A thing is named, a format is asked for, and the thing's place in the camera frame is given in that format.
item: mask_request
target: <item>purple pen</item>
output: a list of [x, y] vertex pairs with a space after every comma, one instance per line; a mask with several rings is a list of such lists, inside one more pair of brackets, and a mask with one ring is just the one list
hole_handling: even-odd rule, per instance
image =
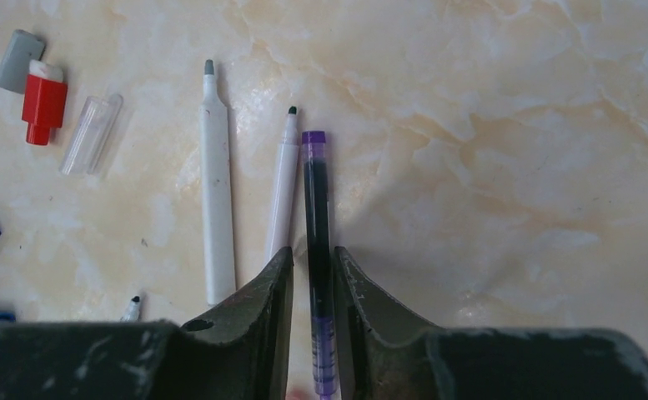
[[304, 204], [309, 260], [311, 351], [314, 390], [321, 400], [336, 392], [336, 336], [334, 330], [334, 275], [329, 247], [329, 180], [326, 174], [326, 134], [302, 133]]

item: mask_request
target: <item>red plastic cap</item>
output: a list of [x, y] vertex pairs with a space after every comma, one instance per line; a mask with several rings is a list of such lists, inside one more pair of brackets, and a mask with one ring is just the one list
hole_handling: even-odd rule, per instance
[[27, 91], [22, 110], [22, 119], [29, 123], [27, 143], [38, 146], [48, 144], [51, 128], [63, 125], [67, 94], [68, 85], [63, 82], [27, 75]]

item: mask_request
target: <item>white marker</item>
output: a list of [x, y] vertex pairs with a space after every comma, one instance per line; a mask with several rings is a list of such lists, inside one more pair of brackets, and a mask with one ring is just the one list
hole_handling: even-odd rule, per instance
[[120, 318], [121, 323], [135, 323], [139, 321], [139, 313], [142, 301], [139, 299], [139, 296], [132, 297], [132, 300], [129, 301], [127, 305], [127, 310], [125, 314]]
[[277, 166], [274, 170], [272, 207], [269, 211], [269, 228], [264, 247], [264, 265], [274, 257], [280, 248], [289, 246], [289, 218], [292, 215], [294, 180], [297, 177], [297, 108], [292, 106], [287, 114], [282, 142], [279, 143]]
[[228, 109], [218, 98], [212, 60], [206, 61], [203, 72], [203, 101], [199, 113], [206, 299], [209, 306], [214, 306], [235, 292], [235, 256]]

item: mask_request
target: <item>clear plastic cap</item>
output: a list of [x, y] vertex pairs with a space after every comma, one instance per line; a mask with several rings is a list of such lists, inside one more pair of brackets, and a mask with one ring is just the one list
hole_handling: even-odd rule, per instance
[[123, 98], [114, 94], [108, 100], [88, 96], [81, 111], [71, 144], [61, 163], [61, 173], [83, 175], [96, 172], [100, 152], [110, 134]]

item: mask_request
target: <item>purple pen cap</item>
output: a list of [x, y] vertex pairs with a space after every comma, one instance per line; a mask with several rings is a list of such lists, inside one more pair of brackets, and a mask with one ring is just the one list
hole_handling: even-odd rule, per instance
[[326, 143], [326, 132], [305, 131], [302, 132], [302, 144]]

